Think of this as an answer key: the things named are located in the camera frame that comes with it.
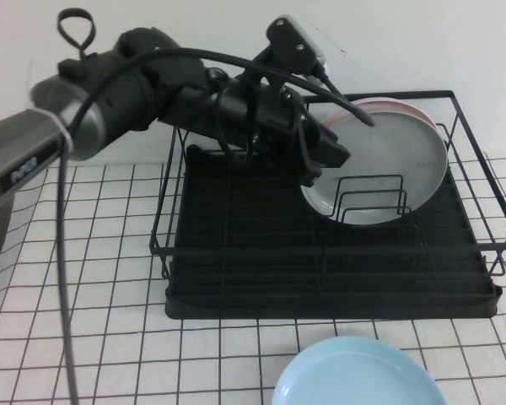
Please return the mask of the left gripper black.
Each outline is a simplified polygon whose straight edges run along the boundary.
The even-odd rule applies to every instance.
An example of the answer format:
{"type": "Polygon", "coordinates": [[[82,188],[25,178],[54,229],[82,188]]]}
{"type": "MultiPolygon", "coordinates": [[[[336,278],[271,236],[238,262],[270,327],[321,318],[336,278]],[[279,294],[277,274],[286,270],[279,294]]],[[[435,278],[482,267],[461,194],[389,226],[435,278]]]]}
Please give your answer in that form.
{"type": "Polygon", "coordinates": [[[283,117],[277,116],[275,108],[257,102],[249,89],[241,87],[239,94],[245,101],[245,118],[238,129],[244,141],[230,143],[226,126],[217,122],[218,145],[233,167],[245,168],[259,154],[281,170],[299,171],[299,184],[312,187],[321,169],[340,168],[350,158],[337,135],[309,113],[295,91],[289,89],[279,98],[283,117]]]}

